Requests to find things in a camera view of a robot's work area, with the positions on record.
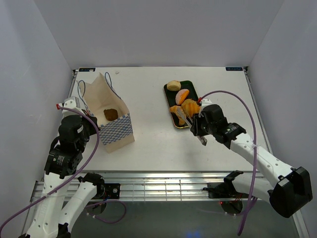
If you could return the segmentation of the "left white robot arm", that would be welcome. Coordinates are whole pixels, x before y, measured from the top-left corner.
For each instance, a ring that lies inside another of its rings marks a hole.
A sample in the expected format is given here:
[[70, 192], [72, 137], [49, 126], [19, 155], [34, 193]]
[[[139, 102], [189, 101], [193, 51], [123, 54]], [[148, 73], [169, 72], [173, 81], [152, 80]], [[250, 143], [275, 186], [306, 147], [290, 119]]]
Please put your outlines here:
[[24, 238], [69, 238], [85, 206], [105, 193], [104, 179], [96, 173], [79, 177], [79, 187], [65, 203], [70, 182], [75, 178], [86, 144], [99, 134], [97, 118], [83, 110], [70, 110], [58, 128], [45, 165], [44, 186], [36, 214]]

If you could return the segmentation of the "small pale croissant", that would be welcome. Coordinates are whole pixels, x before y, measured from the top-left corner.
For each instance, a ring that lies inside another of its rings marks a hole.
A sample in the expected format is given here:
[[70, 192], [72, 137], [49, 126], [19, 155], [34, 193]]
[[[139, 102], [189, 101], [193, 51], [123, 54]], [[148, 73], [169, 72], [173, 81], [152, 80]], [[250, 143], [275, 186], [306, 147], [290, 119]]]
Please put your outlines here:
[[186, 115], [185, 111], [183, 110], [181, 106], [172, 106], [169, 108], [169, 111], [178, 117], [180, 126], [183, 126], [186, 124], [186, 120], [188, 116]]

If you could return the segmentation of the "metal serving tongs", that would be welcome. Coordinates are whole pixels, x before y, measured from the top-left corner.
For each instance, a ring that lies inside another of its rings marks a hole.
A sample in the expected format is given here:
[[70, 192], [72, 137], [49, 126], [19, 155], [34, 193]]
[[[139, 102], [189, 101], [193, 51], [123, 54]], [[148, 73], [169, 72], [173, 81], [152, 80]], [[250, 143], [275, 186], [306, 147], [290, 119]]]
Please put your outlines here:
[[[193, 126], [193, 122], [190, 118], [188, 118], [187, 116], [185, 116], [185, 113], [182, 111], [182, 109], [179, 107], [177, 108], [177, 113], [180, 115], [180, 117], [186, 122], [186, 124], [188, 125], [188, 127], [190, 129], [192, 129]], [[201, 142], [202, 145], [206, 146], [207, 145], [207, 139], [204, 136], [196, 136], [198, 138], [198, 140]]]

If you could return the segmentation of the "brown chocolate swirl bread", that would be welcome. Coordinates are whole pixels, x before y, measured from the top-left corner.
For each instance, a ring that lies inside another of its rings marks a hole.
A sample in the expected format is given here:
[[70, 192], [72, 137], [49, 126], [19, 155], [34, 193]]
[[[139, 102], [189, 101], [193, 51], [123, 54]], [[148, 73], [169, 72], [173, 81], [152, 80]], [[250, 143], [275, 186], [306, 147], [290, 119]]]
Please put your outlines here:
[[116, 109], [105, 109], [104, 116], [108, 121], [114, 121], [118, 119], [118, 111]]

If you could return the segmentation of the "blue checkered paper bag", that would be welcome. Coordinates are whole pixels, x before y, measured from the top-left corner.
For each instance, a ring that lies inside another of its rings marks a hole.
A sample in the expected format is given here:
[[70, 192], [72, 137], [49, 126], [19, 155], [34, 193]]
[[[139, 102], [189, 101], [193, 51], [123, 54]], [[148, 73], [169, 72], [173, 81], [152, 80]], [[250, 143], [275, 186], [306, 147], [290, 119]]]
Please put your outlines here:
[[77, 93], [90, 115], [97, 118], [100, 140], [108, 153], [135, 141], [130, 112], [108, 72], [99, 73], [92, 83], [78, 80]]

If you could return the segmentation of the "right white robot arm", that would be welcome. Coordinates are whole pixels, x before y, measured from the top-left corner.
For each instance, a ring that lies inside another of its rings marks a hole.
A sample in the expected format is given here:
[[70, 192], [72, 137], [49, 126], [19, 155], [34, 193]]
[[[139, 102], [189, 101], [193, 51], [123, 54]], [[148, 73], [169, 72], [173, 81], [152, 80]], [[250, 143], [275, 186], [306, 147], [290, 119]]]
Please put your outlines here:
[[255, 166], [263, 178], [255, 180], [251, 175], [235, 170], [223, 179], [223, 183], [209, 189], [223, 197], [235, 197], [238, 193], [252, 194], [268, 202], [282, 217], [289, 218], [313, 198], [309, 172], [294, 168], [256, 145], [246, 130], [237, 123], [228, 123], [221, 107], [204, 99], [199, 113], [193, 116], [191, 132], [206, 145], [206, 135]]

